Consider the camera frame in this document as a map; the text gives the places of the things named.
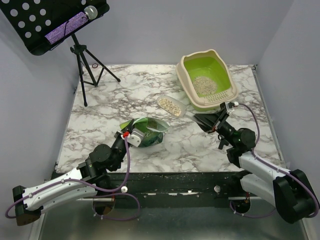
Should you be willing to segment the black binder clip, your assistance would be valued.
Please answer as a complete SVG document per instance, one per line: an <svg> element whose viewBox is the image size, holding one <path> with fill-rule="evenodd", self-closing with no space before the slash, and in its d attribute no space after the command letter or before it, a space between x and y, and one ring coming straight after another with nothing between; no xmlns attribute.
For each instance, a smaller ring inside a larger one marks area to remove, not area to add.
<svg viewBox="0 0 320 240"><path fill-rule="evenodd" d="M229 142L225 139L225 137L221 134L218 135L219 145L218 149L222 150L224 146L229 146Z"/></svg>

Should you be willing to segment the translucent plastic scoop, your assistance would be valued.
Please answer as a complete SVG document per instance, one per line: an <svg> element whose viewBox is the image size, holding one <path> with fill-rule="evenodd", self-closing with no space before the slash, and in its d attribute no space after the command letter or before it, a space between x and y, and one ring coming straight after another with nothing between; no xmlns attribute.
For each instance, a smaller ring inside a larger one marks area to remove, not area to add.
<svg viewBox="0 0 320 240"><path fill-rule="evenodd" d="M182 117L186 113L185 105L170 96L159 96L156 102L160 108L173 115L174 117Z"/></svg>

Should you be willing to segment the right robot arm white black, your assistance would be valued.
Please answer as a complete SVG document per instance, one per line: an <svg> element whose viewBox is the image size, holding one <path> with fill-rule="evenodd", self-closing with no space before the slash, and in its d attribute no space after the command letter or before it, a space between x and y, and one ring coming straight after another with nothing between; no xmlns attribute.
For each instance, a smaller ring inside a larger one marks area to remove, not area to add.
<svg viewBox="0 0 320 240"><path fill-rule="evenodd" d="M235 129L227 122L234 104L221 106L216 113L196 113L192 119L208 134L218 133L222 149L229 162L248 173L230 183L230 191L241 196L252 193L275 207L287 223L303 218L314 218L320 211L320 203L306 174L277 166L255 153L258 133L249 128Z"/></svg>

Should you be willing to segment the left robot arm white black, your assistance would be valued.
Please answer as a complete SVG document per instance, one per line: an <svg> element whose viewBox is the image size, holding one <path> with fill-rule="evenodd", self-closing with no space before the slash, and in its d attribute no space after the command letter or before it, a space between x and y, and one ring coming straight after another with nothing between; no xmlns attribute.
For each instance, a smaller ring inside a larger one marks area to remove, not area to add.
<svg viewBox="0 0 320 240"><path fill-rule="evenodd" d="M129 147L133 140L131 131L119 131L112 146L98 145L88 158L67 173L33 187L18 185L13 188L16 224L25 226L37 221L48 210L69 201L123 193L129 178L126 172L119 186L111 186L108 172L121 167L124 158L130 158Z"/></svg>

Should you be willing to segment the green litter bag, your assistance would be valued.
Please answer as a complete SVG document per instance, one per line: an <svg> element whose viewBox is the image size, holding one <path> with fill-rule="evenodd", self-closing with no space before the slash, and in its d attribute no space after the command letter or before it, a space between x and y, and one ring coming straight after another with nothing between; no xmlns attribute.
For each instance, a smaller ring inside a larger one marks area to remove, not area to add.
<svg viewBox="0 0 320 240"><path fill-rule="evenodd" d="M142 143L136 148L146 148L162 143L164 134L170 126L158 118L140 117L121 123L119 127L118 131L123 133L131 133L134 128L145 133Z"/></svg>

